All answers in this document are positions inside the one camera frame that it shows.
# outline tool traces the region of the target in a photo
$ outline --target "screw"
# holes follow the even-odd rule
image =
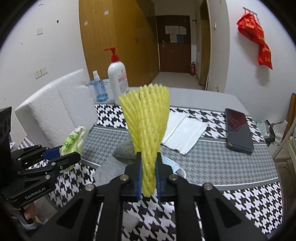
[[[127,174],[122,174],[120,175],[119,179],[122,181],[127,181],[129,179],[129,176]]]
[[[168,178],[171,180],[171,181],[176,181],[178,179],[178,176],[176,174],[171,174],[168,176]]]
[[[94,184],[87,184],[85,186],[85,190],[87,190],[87,191],[92,191],[93,189],[94,189]]]
[[[204,189],[210,191],[213,189],[213,185],[211,183],[205,183]]]

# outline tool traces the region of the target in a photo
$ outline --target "smartphone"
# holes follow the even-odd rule
[[[226,147],[236,152],[252,154],[254,145],[246,116],[238,111],[225,109]]]

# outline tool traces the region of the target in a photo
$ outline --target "wall switch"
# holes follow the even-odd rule
[[[40,77],[42,76],[42,75],[41,75],[41,69],[36,70],[36,71],[34,72],[34,74],[35,74],[35,78],[36,78],[36,79],[40,78]]]
[[[45,75],[45,74],[47,74],[47,67],[46,66],[41,69],[41,75]]]
[[[43,34],[43,28],[38,28],[37,29],[37,35]]]

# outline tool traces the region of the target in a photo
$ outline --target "electrical outlet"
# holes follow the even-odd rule
[[[34,74],[35,74],[35,78],[36,78],[36,79],[40,78],[40,77],[42,76],[42,75],[41,75],[41,69],[36,70],[36,71],[34,72]]]
[[[42,75],[47,74],[47,67],[46,66],[41,69],[41,74]]]

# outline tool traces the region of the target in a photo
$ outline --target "white lotion bottle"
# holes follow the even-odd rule
[[[128,92],[128,79],[126,76],[126,67],[119,61],[119,57],[115,54],[115,47],[104,49],[104,51],[111,50],[111,64],[108,68],[108,76],[113,92],[115,104],[120,105],[118,97]]]

